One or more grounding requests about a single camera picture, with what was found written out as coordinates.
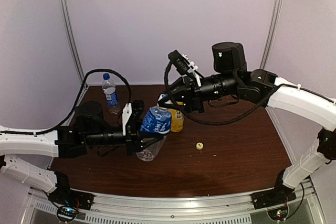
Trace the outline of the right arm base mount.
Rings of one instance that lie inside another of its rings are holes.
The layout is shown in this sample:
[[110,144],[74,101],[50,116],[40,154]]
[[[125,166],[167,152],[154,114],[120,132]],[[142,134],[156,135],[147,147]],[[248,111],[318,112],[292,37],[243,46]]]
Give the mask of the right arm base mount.
[[275,205],[285,204],[287,201],[292,201],[297,198],[294,189],[283,184],[284,172],[285,170],[282,170],[278,174],[273,189],[251,194],[254,209],[268,208]]

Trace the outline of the yellow drink bottle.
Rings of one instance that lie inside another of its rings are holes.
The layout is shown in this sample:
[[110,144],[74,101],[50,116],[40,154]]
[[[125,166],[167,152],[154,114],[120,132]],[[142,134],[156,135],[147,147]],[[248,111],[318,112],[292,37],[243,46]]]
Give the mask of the yellow drink bottle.
[[175,109],[170,109],[172,114],[171,132],[178,133],[184,126],[184,114]]

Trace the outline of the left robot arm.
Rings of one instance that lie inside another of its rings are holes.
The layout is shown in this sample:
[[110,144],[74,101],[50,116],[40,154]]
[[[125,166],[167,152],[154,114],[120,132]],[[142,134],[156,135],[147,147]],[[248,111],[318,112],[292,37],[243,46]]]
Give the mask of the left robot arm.
[[89,101],[75,108],[75,123],[48,130],[19,130],[1,127],[1,173],[18,179],[56,197],[64,205],[71,205],[76,197],[68,176],[39,168],[18,157],[33,154],[57,158],[77,158],[89,148],[125,146],[129,155],[141,152],[169,134],[171,120],[160,123],[146,114],[142,100],[128,103],[122,125],[112,126],[103,116],[102,106]]

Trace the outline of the clear bottle blue cap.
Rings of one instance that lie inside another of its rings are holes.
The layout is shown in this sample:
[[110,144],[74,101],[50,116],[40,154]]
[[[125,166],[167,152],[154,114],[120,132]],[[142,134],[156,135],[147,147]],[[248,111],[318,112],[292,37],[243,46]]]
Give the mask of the clear bottle blue cap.
[[120,105],[116,91],[116,84],[109,73],[103,74],[102,90],[106,99],[109,112],[114,115],[120,113]]

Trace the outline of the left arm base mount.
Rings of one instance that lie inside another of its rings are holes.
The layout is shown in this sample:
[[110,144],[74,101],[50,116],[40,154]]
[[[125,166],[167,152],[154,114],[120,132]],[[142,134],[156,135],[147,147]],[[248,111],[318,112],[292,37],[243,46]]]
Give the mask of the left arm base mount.
[[93,194],[71,189],[67,175],[61,172],[54,172],[54,174],[56,175],[56,189],[48,194],[52,202],[83,210],[91,209]]

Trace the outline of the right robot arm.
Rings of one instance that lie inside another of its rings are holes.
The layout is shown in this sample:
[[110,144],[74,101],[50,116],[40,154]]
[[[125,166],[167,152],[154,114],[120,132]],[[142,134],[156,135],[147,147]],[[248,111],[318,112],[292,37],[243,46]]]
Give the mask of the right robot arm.
[[253,104],[254,109],[271,107],[291,112],[319,124],[322,129],[313,145],[293,165],[279,173],[275,187],[267,192],[279,204],[308,176],[327,161],[335,160],[335,100],[277,76],[256,69],[247,70],[244,48],[238,42],[212,46],[215,74],[201,76],[196,65],[178,51],[169,53],[165,72],[175,67],[180,77],[165,85],[166,98],[160,106],[190,116],[204,112],[204,102],[233,95]]

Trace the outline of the pale yellow bottle cap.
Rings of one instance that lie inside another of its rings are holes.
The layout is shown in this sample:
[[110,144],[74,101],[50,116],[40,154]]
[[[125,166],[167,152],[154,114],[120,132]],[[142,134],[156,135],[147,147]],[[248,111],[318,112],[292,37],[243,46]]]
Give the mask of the pale yellow bottle cap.
[[196,143],[196,149],[197,150],[202,150],[204,148],[204,144],[202,143],[202,142],[198,142],[198,143]]

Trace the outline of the blue label bottle white cap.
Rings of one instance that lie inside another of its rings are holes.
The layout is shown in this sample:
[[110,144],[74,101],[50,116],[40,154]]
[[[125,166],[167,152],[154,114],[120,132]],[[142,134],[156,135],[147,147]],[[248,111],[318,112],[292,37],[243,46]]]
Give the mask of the blue label bottle white cap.
[[[147,111],[140,128],[141,132],[147,133],[147,137],[167,136],[171,130],[172,114],[169,109],[159,107],[157,104]],[[145,162],[153,161],[158,153],[138,152],[137,157]]]

